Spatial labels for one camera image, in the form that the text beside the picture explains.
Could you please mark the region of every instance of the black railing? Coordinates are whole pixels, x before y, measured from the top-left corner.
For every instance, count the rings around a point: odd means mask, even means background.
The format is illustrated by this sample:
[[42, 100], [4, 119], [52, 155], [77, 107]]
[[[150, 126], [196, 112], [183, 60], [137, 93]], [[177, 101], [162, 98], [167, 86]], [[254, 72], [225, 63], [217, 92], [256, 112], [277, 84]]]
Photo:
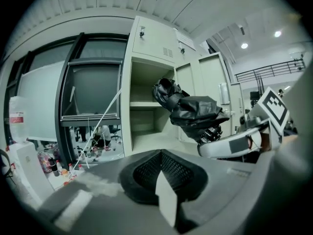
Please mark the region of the black railing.
[[300, 72], [304, 69], [305, 64], [303, 59], [298, 59], [238, 73], [236, 74], [236, 78], [238, 82], [244, 83], [256, 80], [257, 76], [261, 76], [261, 78], [264, 79], [271, 76]]

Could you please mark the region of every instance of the bottle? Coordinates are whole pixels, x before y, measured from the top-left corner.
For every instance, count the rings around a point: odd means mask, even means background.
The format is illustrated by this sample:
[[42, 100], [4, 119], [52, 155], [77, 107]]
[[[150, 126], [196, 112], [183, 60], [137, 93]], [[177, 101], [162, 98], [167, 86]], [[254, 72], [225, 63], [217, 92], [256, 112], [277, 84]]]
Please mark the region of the bottle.
[[61, 166], [59, 160], [57, 160], [56, 162], [57, 162], [58, 171], [59, 171], [60, 174], [62, 174], [62, 169], [63, 169], [63, 168], [62, 168], [62, 166]]
[[60, 176], [60, 173], [58, 171], [57, 165], [54, 162], [54, 159], [53, 158], [49, 158], [48, 161], [50, 163], [50, 168], [53, 171], [54, 176], [56, 176], [56, 177]]
[[79, 167], [79, 170], [82, 170], [82, 171], [84, 171], [84, 170], [85, 170], [81, 164], [80, 164], [80, 165], [78, 165], [78, 167]]
[[12, 139], [17, 143], [23, 143], [28, 138], [28, 131], [25, 125], [26, 104], [26, 99], [21, 96], [14, 96], [10, 98], [10, 131]]
[[76, 176], [76, 172], [75, 172], [75, 170], [73, 169], [72, 164], [68, 164], [68, 168], [69, 168], [69, 171], [70, 171], [71, 175], [72, 175], [73, 177], [75, 177], [75, 176]]

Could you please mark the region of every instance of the ceiling light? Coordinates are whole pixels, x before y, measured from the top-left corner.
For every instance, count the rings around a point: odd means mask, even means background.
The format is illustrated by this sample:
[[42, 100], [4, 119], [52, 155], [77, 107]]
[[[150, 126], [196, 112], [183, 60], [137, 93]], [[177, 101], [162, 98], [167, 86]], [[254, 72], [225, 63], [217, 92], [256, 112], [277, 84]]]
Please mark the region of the ceiling light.
[[275, 36], [275, 37], [279, 37], [281, 34], [282, 34], [282, 32], [279, 30], [279, 31], [276, 31], [276, 32], [275, 32], [274, 36]]
[[248, 44], [247, 44], [247, 43], [243, 43], [243, 44], [241, 45], [241, 48], [243, 48], [243, 49], [248, 48]]

